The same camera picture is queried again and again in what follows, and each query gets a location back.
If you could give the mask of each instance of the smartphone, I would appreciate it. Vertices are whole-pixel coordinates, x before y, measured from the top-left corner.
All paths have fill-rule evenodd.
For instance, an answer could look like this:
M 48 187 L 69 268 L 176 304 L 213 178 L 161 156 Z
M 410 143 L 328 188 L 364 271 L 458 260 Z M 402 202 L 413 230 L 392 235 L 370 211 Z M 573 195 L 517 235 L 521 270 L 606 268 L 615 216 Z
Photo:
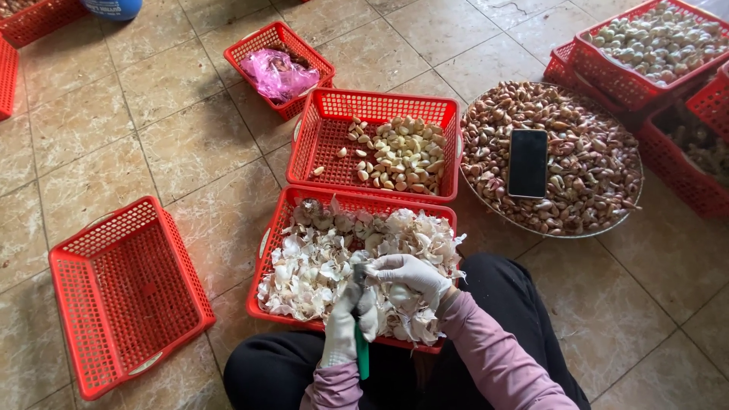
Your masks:
M 506 192 L 519 198 L 547 195 L 547 131 L 513 130 Z

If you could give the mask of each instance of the gloved hand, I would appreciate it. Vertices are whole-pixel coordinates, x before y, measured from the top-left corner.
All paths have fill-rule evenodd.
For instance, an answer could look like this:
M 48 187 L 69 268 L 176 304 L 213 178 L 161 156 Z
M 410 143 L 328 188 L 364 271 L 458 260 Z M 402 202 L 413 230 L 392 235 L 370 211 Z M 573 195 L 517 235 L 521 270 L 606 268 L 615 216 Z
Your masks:
M 385 255 L 370 264 L 369 272 L 382 282 L 397 282 L 423 294 L 431 309 L 435 310 L 440 299 L 453 285 L 453 281 L 441 275 L 422 260 L 408 254 Z
M 354 341 L 354 317 L 352 311 L 359 315 L 359 329 L 366 341 L 373 341 L 377 336 L 377 309 L 374 290 L 362 289 L 350 280 L 342 292 L 342 296 L 332 309 L 324 331 L 324 353 L 319 362 L 320 368 L 340 365 L 357 360 L 357 349 Z

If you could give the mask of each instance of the pink plastic bag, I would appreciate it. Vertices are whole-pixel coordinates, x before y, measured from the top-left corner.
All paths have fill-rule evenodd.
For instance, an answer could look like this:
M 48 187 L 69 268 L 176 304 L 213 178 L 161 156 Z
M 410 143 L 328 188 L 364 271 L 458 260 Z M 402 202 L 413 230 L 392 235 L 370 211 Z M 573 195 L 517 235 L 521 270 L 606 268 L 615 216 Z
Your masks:
M 292 63 L 288 54 L 268 48 L 249 53 L 240 65 L 258 93 L 274 104 L 283 104 L 319 82 L 319 70 L 305 69 Z

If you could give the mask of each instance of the pink sleeve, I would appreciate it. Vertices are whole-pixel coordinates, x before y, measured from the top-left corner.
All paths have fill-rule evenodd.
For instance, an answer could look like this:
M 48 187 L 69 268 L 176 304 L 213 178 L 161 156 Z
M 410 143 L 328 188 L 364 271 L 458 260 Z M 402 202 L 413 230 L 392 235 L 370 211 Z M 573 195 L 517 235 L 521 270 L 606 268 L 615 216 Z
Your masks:
M 360 397 L 362 390 L 359 389 L 356 362 L 317 368 L 314 383 L 306 387 L 299 410 L 356 410 Z
M 445 310 L 440 329 L 495 409 L 577 409 L 514 335 L 479 308 L 469 293 L 461 292 Z

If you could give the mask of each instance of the red plastic basket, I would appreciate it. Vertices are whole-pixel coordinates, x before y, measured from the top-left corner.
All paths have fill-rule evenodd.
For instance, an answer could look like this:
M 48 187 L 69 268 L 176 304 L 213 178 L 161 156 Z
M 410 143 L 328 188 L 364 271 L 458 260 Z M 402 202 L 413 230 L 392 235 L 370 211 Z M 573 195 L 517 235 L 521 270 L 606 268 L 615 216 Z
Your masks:
M 729 191 L 689 163 L 683 151 L 654 124 L 667 108 L 651 114 L 635 133 L 641 159 L 700 217 L 729 217 Z
M 563 44 L 552 50 L 552 53 L 550 54 L 552 59 L 547 65 L 544 74 L 545 81 L 562 85 L 570 90 L 585 94 L 587 97 L 593 99 L 613 114 L 624 112 L 625 107 L 621 106 L 616 101 L 613 101 L 609 96 L 603 94 L 600 90 L 587 82 L 587 80 L 574 72 L 572 67 L 569 65 L 573 51 L 574 42 Z
M 647 10 L 654 8 L 655 5 L 661 1 L 663 0 L 648 1 L 618 15 L 616 18 L 628 18 L 633 20 L 638 16 L 645 14 Z M 722 35 L 729 35 L 729 23 L 725 23 L 717 19 L 715 16 L 681 1 L 666 1 L 671 6 L 678 7 L 684 14 L 689 12 L 693 13 L 696 20 L 718 22 L 722 28 Z M 600 28 L 608 26 L 610 21 L 612 21 L 612 19 L 605 20 L 604 22 L 599 23 L 596 26 L 592 26 L 575 36 L 574 42 L 576 47 L 574 48 L 570 64 L 574 67 L 574 70 L 582 75 L 590 84 L 594 85 L 599 90 L 602 90 L 602 92 L 613 97 L 620 104 L 633 111 L 637 111 L 645 107 L 659 96 L 663 97 L 668 94 L 668 97 L 671 99 L 678 98 L 678 96 L 685 94 L 687 90 L 703 81 L 705 78 L 703 73 L 713 72 L 723 61 L 726 61 L 726 59 L 729 58 L 729 52 L 726 52 L 719 58 L 715 58 L 707 64 L 702 65 L 690 74 L 679 78 L 666 87 L 661 87 L 646 77 L 638 74 L 638 72 L 619 66 L 618 64 L 610 61 L 597 47 L 583 39 L 585 33 L 588 32 L 593 36 L 597 35 Z
M 175 222 L 152 196 L 82 229 L 48 260 L 84 400 L 139 376 L 215 323 Z
M 17 50 L 0 36 L 0 121 L 12 115 L 15 80 L 17 80 Z
M 24 47 L 87 15 L 78 0 L 45 0 L 0 20 L 0 32 L 16 47 Z
M 717 76 L 686 101 L 686 107 L 729 142 L 729 63 L 719 67 Z
M 258 284 L 261 282 L 264 274 L 273 272 L 273 264 L 271 263 L 271 252 L 284 241 L 284 235 L 281 231 L 288 228 L 290 218 L 292 217 L 294 208 L 296 207 L 296 198 L 316 198 L 323 204 L 329 205 L 334 194 L 337 195 L 337 201 L 342 209 L 356 211 L 358 209 L 366 209 L 370 213 L 385 212 L 391 213 L 396 209 L 407 208 L 415 212 L 425 211 L 426 215 L 445 218 L 451 224 L 453 232 L 456 232 L 456 213 L 450 208 L 433 204 L 413 204 L 407 201 L 401 201 L 393 198 L 367 197 L 357 195 L 356 193 L 347 193 L 337 190 L 328 190 L 314 187 L 302 187 L 296 185 L 288 185 L 278 197 L 276 210 L 273 213 L 271 221 L 268 223 L 266 230 L 261 239 L 261 245 L 258 250 L 256 259 L 256 272 L 251 283 L 251 290 L 248 292 L 248 300 L 246 301 L 246 310 L 248 314 L 258 319 L 270 320 L 273 322 L 294 325 L 310 330 L 324 331 L 324 323 L 321 320 L 310 320 L 308 322 L 300 322 L 291 316 L 278 316 L 268 314 L 261 310 L 258 306 Z M 402 341 L 390 337 L 379 336 L 375 339 L 376 343 L 388 344 L 390 346 L 403 347 L 412 349 L 413 343 Z M 439 339 L 433 346 L 418 344 L 416 350 L 427 353 L 438 353 L 443 346 L 444 339 Z
M 312 67 L 319 70 L 319 82 L 316 84 L 317 87 L 333 87 L 332 78 L 334 78 L 334 66 L 329 61 L 325 60 L 318 52 L 316 52 L 310 45 L 306 44 L 304 39 L 299 37 L 286 23 L 282 21 L 274 21 L 268 26 L 250 33 L 245 36 L 241 41 L 228 47 L 224 52 L 223 56 L 228 63 L 230 63 L 235 70 L 237 70 L 253 88 L 256 87 L 255 82 L 251 77 L 246 74 L 245 71 L 239 65 L 240 61 L 245 58 L 246 54 L 251 51 L 260 50 L 265 48 L 272 42 L 280 40 L 287 46 L 291 47 L 296 53 L 299 53 L 302 57 L 311 64 Z M 310 91 L 304 91 L 299 94 L 298 97 L 294 97 L 287 102 L 276 105 L 269 98 L 261 96 L 271 108 L 273 108 L 284 120 L 291 120 L 296 114 L 300 113 L 304 109 L 304 101 L 306 100 L 306 94 Z
M 372 164 L 376 164 L 376 161 L 374 152 L 346 138 L 353 115 L 369 123 L 365 130 L 369 135 L 375 135 L 379 125 L 396 116 L 412 115 L 413 118 L 422 118 L 426 123 L 440 125 L 443 136 L 448 140 L 443 150 L 446 165 L 440 183 L 440 195 L 390 192 L 372 187 L 370 180 L 360 181 L 354 167 L 361 160 Z M 335 186 L 337 189 L 373 196 L 444 204 L 452 201 L 458 190 L 458 167 L 463 145 L 459 121 L 459 103 L 452 98 L 317 88 L 309 93 L 304 113 L 294 129 L 294 145 L 286 180 L 291 184 L 322 188 Z M 347 156 L 339 158 L 336 153 L 342 147 L 347 149 Z M 368 152 L 366 158 L 354 155 L 354 150 L 363 148 Z M 315 177 L 311 171 L 320 166 L 324 167 L 324 173 Z

